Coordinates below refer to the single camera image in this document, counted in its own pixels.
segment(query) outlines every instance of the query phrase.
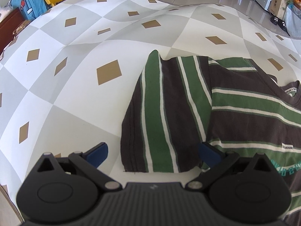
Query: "gold diamond pattern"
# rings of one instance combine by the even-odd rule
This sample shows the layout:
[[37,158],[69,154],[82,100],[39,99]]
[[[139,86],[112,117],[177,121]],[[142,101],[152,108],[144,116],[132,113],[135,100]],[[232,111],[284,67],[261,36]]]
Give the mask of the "gold diamond pattern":
[[40,49],[28,51],[26,62],[39,59]]
[[137,11],[134,12],[128,12],[129,16],[135,16],[135,15],[139,15],[139,13]]
[[55,68],[55,76],[57,73],[59,73],[65,66],[66,66],[66,63],[67,63],[67,58],[65,58],[62,62],[60,62],[56,68]]
[[292,60],[294,60],[295,62],[297,62],[298,60],[291,54],[289,54],[289,56],[292,58]]
[[277,35],[276,36],[279,40],[284,40],[281,36]]
[[112,61],[96,69],[98,85],[122,76],[118,60]]
[[216,17],[217,19],[225,19],[222,15],[220,15],[219,13],[211,13],[214,17]]
[[97,0],[97,2],[106,2],[107,0]]
[[255,33],[262,41],[266,41],[266,39],[265,39],[265,37],[261,34],[261,33],[259,33],[259,32],[257,32],[257,33]]
[[161,26],[159,24],[158,21],[156,20],[152,20],[152,21],[148,21],[148,22],[145,22],[145,23],[142,23],[142,25],[144,26],[144,28],[153,28],[153,27],[158,27],[158,26]]
[[29,122],[20,127],[19,144],[28,138]]
[[227,44],[224,42],[222,39],[220,39],[217,36],[207,36],[206,37],[209,41],[213,42],[215,45],[220,45],[220,44]]
[[66,19],[65,27],[76,25],[76,18]]
[[272,65],[274,65],[275,68],[276,68],[278,71],[280,71],[280,70],[283,69],[283,67],[281,66],[281,64],[279,64],[275,59],[268,59],[268,61],[270,61],[270,63],[271,63]]
[[97,33],[97,35],[100,35],[100,34],[106,33],[106,32],[108,32],[108,31],[111,31],[111,28],[108,28],[108,29],[105,29],[105,30],[99,31],[99,32]]
[[157,3],[156,0],[148,0],[149,3]]
[[11,45],[14,45],[14,44],[17,42],[17,39],[18,39],[18,36],[16,36],[16,37],[11,41],[11,43],[9,44],[9,47],[10,47]]

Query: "shirt sleeve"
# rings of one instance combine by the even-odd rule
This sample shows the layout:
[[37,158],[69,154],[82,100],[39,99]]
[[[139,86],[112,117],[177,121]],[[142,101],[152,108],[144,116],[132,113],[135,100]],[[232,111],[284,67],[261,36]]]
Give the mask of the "shirt sleeve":
[[208,57],[147,60],[122,123],[126,171],[184,172],[199,165],[212,98]]

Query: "white stripe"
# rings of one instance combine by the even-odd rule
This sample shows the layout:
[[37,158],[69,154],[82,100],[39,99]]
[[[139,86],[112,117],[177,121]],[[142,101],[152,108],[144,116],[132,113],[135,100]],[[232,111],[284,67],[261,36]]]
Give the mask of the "white stripe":
[[247,97],[254,97],[254,98],[260,98],[260,99],[267,99],[276,103],[281,104],[282,106],[286,107],[287,109],[294,111],[298,114],[301,114],[301,111],[287,105],[284,103],[282,100],[277,99],[272,96],[267,96],[267,95],[262,95],[258,93],[252,93],[252,92],[242,92],[242,91],[236,91],[236,90],[227,90],[227,89],[219,89],[219,88],[214,88],[212,89],[212,93],[219,92],[219,93],[225,93],[225,94],[234,94],[234,95],[241,95],[241,96],[247,96]]
[[210,106],[212,106],[212,98],[211,98],[210,93],[209,93],[209,91],[207,89],[205,81],[204,81],[204,79],[202,77],[201,70],[200,70],[200,67],[199,67],[198,58],[196,56],[193,56],[193,59],[195,60],[195,68],[197,69],[198,77],[199,77],[199,80],[200,80],[200,82],[202,84],[203,90],[204,90],[204,92],[206,94],[206,97],[208,98]]
[[290,214],[292,214],[292,213],[294,213],[294,212],[296,212],[296,211],[299,211],[299,210],[301,210],[301,206],[296,207],[295,209],[289,211],[289,212],[287,213],[287,215],[290,215]]
[[150,147],[148,144],[148,138],[147,138],[147,132],[146,132],[146,123],[145,123],[145,109],[144,109],[144,103],[145,103],[145,67],[142,71],[142,109],[141,109],[141,124],[142,124],[142,132],[143,132],[143,138],[144,138],[144,145],[145,145],[145,156],[147,161],[147,167],[148,172],[153,172],[153,160],[151,159],[151,152]]
[[295,127],[301,127],[300,124],[289,121],[285,119],[282,115],[277,114],[277,113],[272,113],[272,112],[267,112],[267,111],[260,111],[260,110],[254,110],[254,109],[245,109],[245,108],[238,108],[238,107],[232,107],[232,106],[213,106],[213,110],[233,110],[233,111],[241,111],[241,112],[247,112],[247,113],[256,113],[260,115],[266,115],[266,116],[274,116],[282,120],[283,122],[290,124]]
[[28,9],[28,10],[27,10],[27,14],[30,14],[32,11],[33,11],[32,8]]
[[191,97],[191,94],[190,94],[190,91],[189,91],[189,85],[188,85],[188,81],[187,81],[187,77],[186,77],[186,73],[185,73],[185,70],[184,70],[184,66],[183,66],[183,62],[182,62],[181,57],[178,57],[178,60],[179,60],[180,68],[181,68],[183,79],[184,79],[184,84],[185,84],[185,88],[186,88],[186,92],[187,92],[187,97],[188,97],[189,103],[192,107],[192,111],[195,115],[195,119],[197,120],[197,124],[198,124],[199,130],[200,130],[200,133],[201,133],[202,140],[205,141],[206,140],[205,130],[204,130],[204,127],[203,127],[201,117],[198,113],[197,107],[195,106],[195,103],[192,100],[192,97]]
[[[208,60],[208,64],[218,64],[218,65],[220,65],[215,60]],[[254,71],[257,71],[254,67],[224,67],[224,68],[226,68],[228,70],[241,70],[241,71],[254,70]]]
[[225,149],[239,149],[239,148],[255,148],[255,149],[268,149],[272,151],[279,151],[282,153],[298,153],[301,154],[300,149],[293,149],[293,150],[283,150],[281,147],[276,147],[270,144],[264,143],[222,143],[220,140],[210,142],[212,146],[219,145]]
[[218,64],[219,65],[219,63],[216,62],[215,60],[208,60],[208,64]]
[[299,195],[301,195],[301,192],[292,193],[292,197],[296,197],[296,196],[299,196]]
[[253,70],[253,71],[257,71],[254,67],[225,67],[226,69],[229,70],[241,70],[241,71],[246,71],[246,70]]
[[177,165],[177,158],[176,158],[176,153],[173,149],[173,146],[170,141],[168,129],[167,129],[167,124],[166,124],[166,119],[165,119],[165,113],[164,113],[164,98],[163,98],[163,74],[162,74],[162,64],[161,64],[161,59],[160,55],[158,54],[159,57],[159,69],[160,69],[160,74],[159,74],[159,79],[160,79],[160,114],[161,114],[161,121],[163,125],[163,131],[165,135],[165,140],[166,143],[168,144],[169,150],[170,150],[170,156],[171,160],[173,162],[173,172],[178,173],[178,165]]

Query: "cardboard box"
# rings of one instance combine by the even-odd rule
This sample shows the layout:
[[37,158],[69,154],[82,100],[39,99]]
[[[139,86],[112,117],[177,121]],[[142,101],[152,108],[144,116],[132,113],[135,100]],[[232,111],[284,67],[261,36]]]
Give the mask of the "cardboard box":
[[278,17],[279,19],[283,19],[285,10],[286,10],[286,1],[285,0],[272,0],[268,10]]

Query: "blue cloth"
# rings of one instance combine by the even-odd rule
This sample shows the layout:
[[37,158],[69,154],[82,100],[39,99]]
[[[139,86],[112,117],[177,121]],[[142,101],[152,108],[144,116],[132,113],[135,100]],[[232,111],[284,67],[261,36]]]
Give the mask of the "blue cloth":
[[24,19],[33,21],[48,10],[45,0],[11,0],[8,6],[19,8]]

